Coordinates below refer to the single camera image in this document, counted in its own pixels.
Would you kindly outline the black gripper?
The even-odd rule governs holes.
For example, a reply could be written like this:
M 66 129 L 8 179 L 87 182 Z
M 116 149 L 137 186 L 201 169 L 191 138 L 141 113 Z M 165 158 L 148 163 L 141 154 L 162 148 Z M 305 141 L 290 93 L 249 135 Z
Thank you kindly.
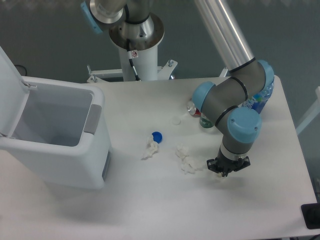
M 221 152 L 218 153 L 215 159 L 209 159 L 206 161 L 207 168 L 222 177 L 227 177 L 231 172 L 238 172 L 251 165 L 248 156 L 244 158 L 238 158 L 237 160 L 230 160 L 224 156 Z

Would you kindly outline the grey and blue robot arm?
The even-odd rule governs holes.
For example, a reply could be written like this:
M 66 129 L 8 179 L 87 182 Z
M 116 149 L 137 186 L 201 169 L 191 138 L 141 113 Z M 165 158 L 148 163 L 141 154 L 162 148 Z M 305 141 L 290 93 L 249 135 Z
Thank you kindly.
M 248 151 L 261 128 L 259 113 L 244 106 L 274 81 L 272 67 L 256 60 L 228 4 L 223 0 L 197 0 L 195 5 L 230 76 L 215 85 L 200 84 L 192 94 L 195 107 L 222 133 L 217 157 L 207 168 L 226 177 L 251 163 Z M 85 0 L 84 16 L 92 29 L 108 31 L 113 43 L 124 51 L 121 65 L 126 81 L 144 80 L 145 64 L 138 69 L 134 51 L 150 50 L 164 36 L 162 21 L 150 12 L 148 0 Z

